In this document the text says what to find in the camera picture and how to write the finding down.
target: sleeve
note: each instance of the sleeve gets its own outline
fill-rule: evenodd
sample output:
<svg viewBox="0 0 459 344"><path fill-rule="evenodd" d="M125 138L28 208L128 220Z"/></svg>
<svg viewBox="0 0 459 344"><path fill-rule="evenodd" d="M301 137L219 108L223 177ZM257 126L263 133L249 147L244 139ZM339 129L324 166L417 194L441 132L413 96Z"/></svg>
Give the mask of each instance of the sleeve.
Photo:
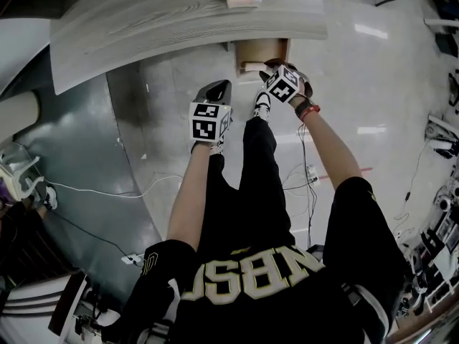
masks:
<svg viewBox="0 0 459 344"><path fill-rule="evenodd" d="M193 282L198 267L196 252L185 242L168 240L149 247L143 257L141 276L121 317L102 328L102 341L117 343L150 328L166 314L174 299L169 281L175 279L182 294Z"/></svg>
<svg viewBox="0 0 459 344"><path fill-rule="evenodd" d="M363 178L349 178L336 190L323 262L343 282L369 291L392 324L407 263Z"/></svg>

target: tiled floor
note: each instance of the tiled floor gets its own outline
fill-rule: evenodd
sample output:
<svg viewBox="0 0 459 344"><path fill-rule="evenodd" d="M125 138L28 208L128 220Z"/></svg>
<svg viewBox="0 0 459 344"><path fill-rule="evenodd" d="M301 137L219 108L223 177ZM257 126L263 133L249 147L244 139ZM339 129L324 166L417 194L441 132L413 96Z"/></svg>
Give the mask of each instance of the tiled floor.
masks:
<svg viewBox="0 0 459 344"><path fill-rule="evenodd" d="M423 23L424 17L435 16L428 0L399 0L376 8L374 3L378 1L323 0L328 39L293 40L290 61L310 77L313 98L322 107L322 116L350 147L359 165L372 168L364 175L372 183L393 229L398 225L393 218L401 211L424 147L427 116L441 115L448 107L448 73L455 60L439 53L432 32ZM236 84L234 52L210 45L166 54L144 60L141 74L148 84L149 99L142 127L148 152L144 164L134 169L139 188L148 185L146 175L152 171L157 172L156 178L164 177L163 173L184 173L192 145L188 135L189 102L200 87L220 79L234 82L235 121L225 143L224 175L237 187L244 124L250 118L260 83ZM275 102L270 125L278 139L275 157L285 180L302 162L296 136L300 123L289 106ZM312 142L307 144L307 157L318 174L325 176ZM415 235L425 224L432 199L451 166L426 148L404 209L410 218L400 230ZM302 183L303 178L297 175L288 185ZM162 235L178 187L178 179L162 181L145 197ZM293 191L297 195L305 192ZM330 182L322 181L316 193L311 236L313 244L321 244L333 200ZM307 198L287 195L287 203L297 244L306 247ZM409 237L408 233L404 235L404 239Z"/></svg>

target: white cable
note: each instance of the white cable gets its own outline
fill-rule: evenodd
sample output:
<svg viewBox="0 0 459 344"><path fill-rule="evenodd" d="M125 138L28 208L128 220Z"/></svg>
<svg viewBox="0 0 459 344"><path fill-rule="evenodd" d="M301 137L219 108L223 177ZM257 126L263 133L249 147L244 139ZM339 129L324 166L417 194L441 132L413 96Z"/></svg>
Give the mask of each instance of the white cable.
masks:
<svg viewBox="0 0 459 344"><path fill-rule="evenodd" d="M26 154L27 156L30 158L30 160L32 159L29 155L29 152L27 151L26 147L23 146L22 144L19 144L19 143L16 143L14 142L15 144L21 146L25 151L26 151ZM42 176L42 174L40 173L39 169L37 168L36 165L34 165L35 169L37 170L37 173ZM164 181L164 180L168 180L170 178L180 178L181 180L183 180L183 177L182 176L178 176L178 175L172 175L172 176L167 176L167 177L163 177L163 178L160 178L159 180L156 180L154 181L147 189L146 191L144 191L142 194L140 195L134 195L134 196L126 196L126 195L120 195L120 194L116 194L116 193L108 193L108 192L103 192L103 191L97 191L97 190L92 190L90 188L75 188L75 187L71 187L71 186L68 186L68 185L64 185L62 183L57 183L57 182L51 182L50 180L47 180L46 178L44 179L47 183L50 183L51 185L55 185L55 186L61 186L61 187L64 187L64 188L69 188L70 190L73 190L73 191L80 191L80 192L93 192L95 194L100 194L100 195L106 195L106 196L114 196L114 197L117 197L117 198L124 198L124 199L139 199L139 198L142 198L144 197L152 188L153 186L155 186L159 181Z"/></svg>

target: table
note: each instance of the table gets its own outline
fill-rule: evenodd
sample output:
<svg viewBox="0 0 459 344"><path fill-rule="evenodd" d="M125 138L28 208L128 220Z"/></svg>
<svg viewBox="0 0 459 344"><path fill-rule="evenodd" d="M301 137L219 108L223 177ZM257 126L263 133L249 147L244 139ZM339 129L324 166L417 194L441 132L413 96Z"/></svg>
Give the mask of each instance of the table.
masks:
<svg viewBox="0 0 459 344"><path fill-rule="evenodd" d="M322 0L79 0L51 24L56 94L117 67L202 44L241 39L325 39Z"/></svg>

